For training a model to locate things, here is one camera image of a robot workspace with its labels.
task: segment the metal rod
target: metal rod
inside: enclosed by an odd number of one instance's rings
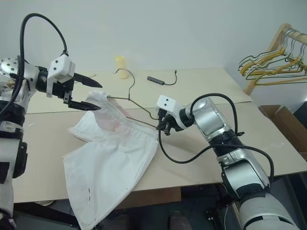
[[[149,114],[149,116],[150,116],[150,118],[151,118],[152,120],[158,120],[158,118],[153,118],[152,114],[151,114],[147,109],[145,109],[145,108],[142,107],[141,105],[137,104],[137,103],[136,103],[135,101],[133,101],[132,99],[130,99],[129,101],[131,101],[132,103],[136,104],[136,105],[137,105],[138,107],[140,107],[142,110],[146,111],[146,112]]]
[[[141,123],[143,123],[143,124],[146,124],[146,125],[149,125],[149,126],[151,126],[151,127],[156,128],[156,126],[154,126],[154,125],[152,125],[152,124],[149,124],[149,123],[147,123],[147,122],[140,121],[140,120],[134,119],[134,118],[129,117],[129,116],[126,116],[126,118],[131,119],[131,120],[134,120],[134,121],[138,121],[138,122],[141,122]]]

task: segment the cardboard box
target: cardboard box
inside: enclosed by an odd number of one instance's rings
[[[280,105],[262,105],[259,109],[307,160],[307,129],[286,107],[279,108]]]

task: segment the floor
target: floor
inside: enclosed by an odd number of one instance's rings
[[[217,195],[210,190],[203,192],[206,194],[206,197],[187,197],[183,198],[182,202],[130,208],[125,211],[112,212],[109,217],[111,218],[113,215],[118,213],[125,213],[137,220],[140,230],[167,230],[168,216],[173,211],[180,211],[189,218],[194,230],[213,230],[213,226],[205,216],[205,211],[215,205],[213,196]],[[298,221],[295,216],[295,209],[291,203],[283,180],[277,180],[274,182],[272,194],[283,203],[290,215],[293,217],[294,221],[297,223]],[[73,214],[69,200],[57,201],[52,205],[52,208],[65,213]],[[220,211],[222,222],[224,220],[224,212],[225,209]],[[240,229],[238,223],[234,224],[234,219],[235,215],[232,209],[229,208],[225,219],[227,230]],[[17,229],[21,230],[72,230],[72,228],[69,226],[32,218],[23,214],[17,215],[15,220]]]

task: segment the wire hanger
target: wire hanger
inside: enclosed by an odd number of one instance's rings
[[[268,82],[268,83],[258,83],[261,79],[265,79],[268,77],[264,77],[266,75],[276,75],[282,72],[283,69],[286,69],[288,67],[290,67],[291,65],[296,65],[298,63],[301,62],[303,56],[304,56],[304,51],[305,51],[305,44],[302,44],[301,48],[300,48],[300,53],[299,55],[296,57],[296,59],[292,62],[290,62],[287,65],[284,65],[283,67],[278,68],[277,70],[273,71],[272,73],[266,73],[266,74],[262,74],[261,76],[259,76],[256,80],[255,80],[255,85],[277,85],[277,84],[291,84],[291,83],[306,83],[306,81],[304,82],[298,82],[301,80],[307,80],[307,78],[298,78],[298,77],[302,77],[302,76],[306,76],[306,69],[305,69],[305,73],[303,75],[293,75],[293,76],[288,76],[289,78],[295,78],[295,79],[290,79],[290,80],[281,80],[281,81],[274,81],[274,82]],[[282,76],[274,76],[271,78],[282,78]]]
[[[276,50],[271,50],[271,51],[266,51],[266,52],[263,52],[263,53],[260,53],[258,54],[257,56],[252,56],[252,55],[249,55],[245,58],[243,58],[240,63],[239,63],[239,67],[238,67],[238,70],[240,71],[241,68],[244,66],[243,64],[248,62],[248,61],[251,61],[251,62],[255,62],[257,61],[260,57],[262,56],[266,56],[266,55],[269,55],[269,54],[272,54],[272,53],[276,53],[280,47],[283,47],[284,46],[284,38],[281,38],[282,39],[282,44],[279,44],[278,47],[276,48]]]
[[[275,50],[272,54],[269,54],[268,56],[265,56],[265,57],[261,58],[257,63],[255,63],[255,62],[252,61],[252,62],[246,64],[246,65],[241,69],[241,71],[240,71],[241,74],[242,74],[242,76],[245,76],[245,72],[246,72],[250,67],[253,67],[253,66],[257,65],[257,64],[258,64],[258,65],[264,64],[264,63],[266,63],[267,61],[269,61],[269,60],[271,60],[271,59],[273,59],[273,58],[276,58],[276,57],[278,57],[278,56],[283,55],[284,52],[285,52],[284,43],[285,43],[286,35],[287,35],[288,33],[290,33],[290,32],[292,32],[292,29],[287,29],[287,32],[286,32],[286,34],[285,34],[284,37],[283,37],[283,44],[282,44],[281,46],[279,46],[279,49]]]
[[[126,98],[126,97],[113,97],[113,96],[107,96],[107,98],[113,98],[113,99],[119,99],[119,100],[127,100],[127,101],[130,101],[130,102],[134,103],[136,106],[138,106],[139,108],[141,108],[142,110],[146,111],[146,112],[149,114],[149,117],[150,117],[152,120],[158,120],[158,118],[154,118],[154,117],[152,116],[152,114],[150,113],[150,111],[148,111],[148,110],[145,109],[143,106],[141,106],[140,104],[136,103],[134,100],[131,99],[131,97],[130,97],[130,90],[131,90],[131,88],[132,88],[132,87],[134,86],[134,84],[135,84],[135,77],[134,77],[133,73],[131,73],[128,69],[119,68],[119,69],[116,70],[116,72],[115,72],[114,74],[116,74],[119,70],[127,71],[127,72],[133,77],[133,83],[132,83],[132,85],[131,85],[131,86],[129,87],[129,89],[128,89],[128,97]],[[156,126],[153,126],[153,125],[151,125],[151,124],[149,124],[149,123],[146,123],[146,122],[143,122],[143,121],[134,119],[134,118],[132,118],[132,117],[128,117],[128,116],[127,116],[126,118],[131,119],[131,120],[135,120],[135,121],[139,121],[139,122],[141,122],[141,123],[144,123],[144,124],[147,124],[147,125],[149,125],[149,126],[152,126],[152,127],[155,127],[155,128],[156,128]]]
[[[295,32],[297,32],[297,30],[294,30],[294,29],[292,29],[291,30],[291,34],[293,34],[293,33],[295,33]],[[286,39],[286,43],[285,43],[285,47],[284,47],[284,49],[286,50],[286,48],[287,48],[287,43],[288,43],[288,36],[287,36],[287,39]],[[247,80],[249,80],[249,76],[255,76],[255,75],[262,75],[262,74],[265,74],[265,73],[273,73],[273,71],[274,70],[276,70],[276,69],[280,69],[281,67],[284,67],[284,66],[279,66],[279,67],[275,67],[275,69],[270,69],[270,71],[267,71],[268,69],[267,69],[267,67],[270,65],[270,64],[272,64],[272,63],[275,63],[275,62],[279,62],[279,61],[281,61],[281,60],[287,60],[287,59],[289,59],[289,60],[292,60],[293,61],[293,58],[291,57],[291,55],[292,55],[292,52],[293,52],[293,50],[294,50],[294,44],[295,44],[295,40],[294,39],[292,39],[292,41],[291,41],[291,51],[286,55],[286,56],[284,56],[284,57],[282,57],[282,58],[279,58],[279,59],[275,59],[275,60],[271,60],[271,61],[268,61],[268,62],[266,62],[265,64],[263,64],[263,65],[259,65],[259,64],[257,64],[257,65],[254,65],[253,67],[251,67],[249,70],[247,70],[247,72],[245,73],[245,78],[247,79]],[[289,65],[289,67],[291,68],[290,70],[284,70],[284,71],[282,71],[282,73],[299,73],[299,72],[301,72],[304,68],[302,67],[302,66],[300,66],[300,65],[298,65],[298,68],[297,69],[295,69],[295,70],[293,70],[293,65]]]

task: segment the metal hanger hook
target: metal hanger hook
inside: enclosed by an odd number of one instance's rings
[[[119,69],[117,69],[117,70],[115,71],[114,74],[116,74],[119,70],[127,71],[127,72],[133,77],[133,83],[132,83],[132,85],[129,87],[129,90],[128,90],[128,100],[130,100],[130,90],[131,90],[131,88],[132,88],[132,87],[134,86],[134,84],[135,84],[135,77],[134,77],[133,73],[130,72],[130,70],[124,69],[124,68],[119,68]]]

